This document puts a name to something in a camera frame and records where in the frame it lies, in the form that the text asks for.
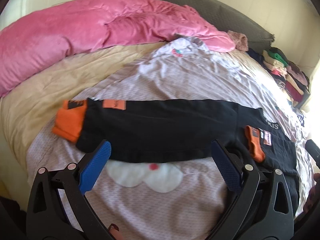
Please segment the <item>person's left hand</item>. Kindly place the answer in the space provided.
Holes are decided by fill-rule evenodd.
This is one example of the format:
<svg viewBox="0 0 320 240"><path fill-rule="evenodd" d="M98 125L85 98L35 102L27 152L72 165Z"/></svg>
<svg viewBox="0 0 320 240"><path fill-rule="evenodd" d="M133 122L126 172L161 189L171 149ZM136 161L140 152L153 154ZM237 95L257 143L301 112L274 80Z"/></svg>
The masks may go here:
<svg viewBox="0 0 320 240"><path fill-rule="evenodd" d="M110 226L108 227L108 231L113 236L114 239L124 240L124 237L119 231L119 228L116 224L110 224Z"/></svg>

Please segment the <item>person's right hand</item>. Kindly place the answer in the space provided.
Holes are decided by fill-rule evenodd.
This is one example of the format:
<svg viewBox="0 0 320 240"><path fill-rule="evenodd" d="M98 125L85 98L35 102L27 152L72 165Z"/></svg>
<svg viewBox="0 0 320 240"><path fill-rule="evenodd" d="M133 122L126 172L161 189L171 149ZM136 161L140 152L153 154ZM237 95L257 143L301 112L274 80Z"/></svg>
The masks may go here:
<svg viewBox="0 0 320 240"><path fill-rule="evenodd" d="M316 182L316 185L313 186L310 191L309 191L309 195L307 198L307 201L303 207L303 212L304 213L308 213L308 211L313 207L313 205L316 202L317 199L317 195L319 194L319 189L317 189L317 186L319 185L319 179L320 179L320 174L319 173L315 173L313 176L313 179Z"/></svg>

